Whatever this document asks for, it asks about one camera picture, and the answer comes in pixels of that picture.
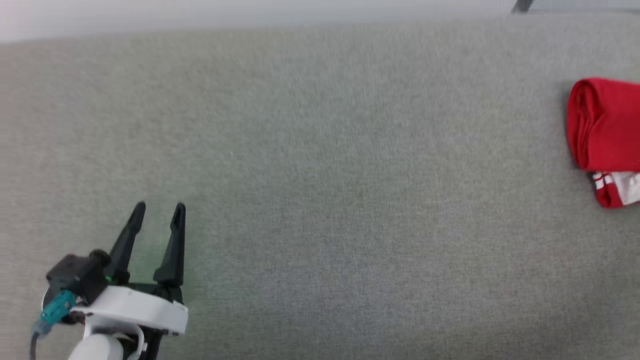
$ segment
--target cable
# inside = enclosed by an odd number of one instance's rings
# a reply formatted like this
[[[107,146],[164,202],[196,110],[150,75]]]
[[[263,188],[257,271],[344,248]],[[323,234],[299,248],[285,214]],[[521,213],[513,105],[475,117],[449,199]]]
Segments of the cable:
[[[38,341],[38,333],[31,335],[31,345],[29,346],[29,360],[36,360],[36,342]]]
[[[53,325],[67,316],[74,306],[76,306],[76,296],[71,291],[63,290],[42,310],[38,321],[31,328],[30,360],[36,359],[36,342],[38,338],[47,336]]]

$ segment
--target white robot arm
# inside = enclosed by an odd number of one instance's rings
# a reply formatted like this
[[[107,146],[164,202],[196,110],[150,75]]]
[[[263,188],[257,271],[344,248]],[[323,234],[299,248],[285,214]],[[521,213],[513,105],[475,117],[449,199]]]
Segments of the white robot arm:
[[[68,360],[156,360],[163,336],[181,336],[189,318],[180,286],[184,273],[185,214],[178,204],[171,238],[155,284],[129,283],[129,260],[142,227],[145,203],[136,205],[111,253],[94,250],[89,257],[65,256],[47,273],[49,289],[34,325],[35,344],[56,322],[83,323],[84,336]]]

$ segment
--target teal cable connector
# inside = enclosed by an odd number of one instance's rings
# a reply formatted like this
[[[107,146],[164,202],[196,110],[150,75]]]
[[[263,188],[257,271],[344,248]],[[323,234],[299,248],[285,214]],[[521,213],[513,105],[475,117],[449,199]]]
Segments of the teal cable connector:
[[[61,291],[42,310],[40,318],[33,324],[33,333],[38,334],[40,339],[44,338],[51,332],[53,325],[69,315],[69,311],[74,306],[76,306],[76,296],[71,291]]]

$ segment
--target gray carpet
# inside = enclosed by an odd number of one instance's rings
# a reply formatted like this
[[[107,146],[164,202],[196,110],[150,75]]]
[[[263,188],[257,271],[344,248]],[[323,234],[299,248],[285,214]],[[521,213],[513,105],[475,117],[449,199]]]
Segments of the gray carpet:
[[[638,34],[541,15],[0,47],[0,357],[26,358],[45,272],[144,199],[134,281],[187,206],[163,359],[638,359],[640,207],[602,209],[564,137],[576,80],[640,81]]]
[[[638,0],[534,0],[531,12],[571,11],[640,11]]]

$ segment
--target white wall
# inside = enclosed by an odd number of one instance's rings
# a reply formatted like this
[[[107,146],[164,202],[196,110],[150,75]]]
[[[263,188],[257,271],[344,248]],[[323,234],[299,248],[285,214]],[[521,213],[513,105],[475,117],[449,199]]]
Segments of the white wall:
[[[173,28],[450,19],[515,0],[0,0],[0,41]]]

